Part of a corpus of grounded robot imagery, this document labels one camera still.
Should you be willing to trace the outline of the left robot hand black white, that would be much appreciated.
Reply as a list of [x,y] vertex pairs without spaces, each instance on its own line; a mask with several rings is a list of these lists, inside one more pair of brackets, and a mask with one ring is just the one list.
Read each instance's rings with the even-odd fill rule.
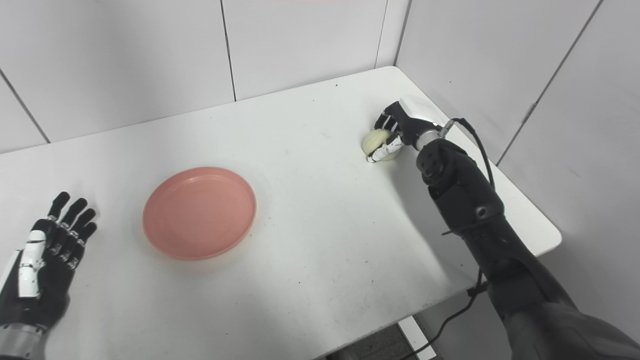
[[26,325],[47,332],[62,319],[87,243],[98,229],[96,214],[86,198],[71,202],[63,191],[46,217],[35,221],[1,285],[2,330]]

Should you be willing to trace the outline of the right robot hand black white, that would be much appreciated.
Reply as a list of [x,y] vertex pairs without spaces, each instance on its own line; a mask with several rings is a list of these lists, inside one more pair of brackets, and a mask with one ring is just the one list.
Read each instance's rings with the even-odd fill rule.
[[442,137],[444,126],[436,107],[416,96],[404,96],[384,109],[375,121],[375,130],[390,134],[366,152],[366,161],[377,163],[404,147],[422,150],[424,146]]

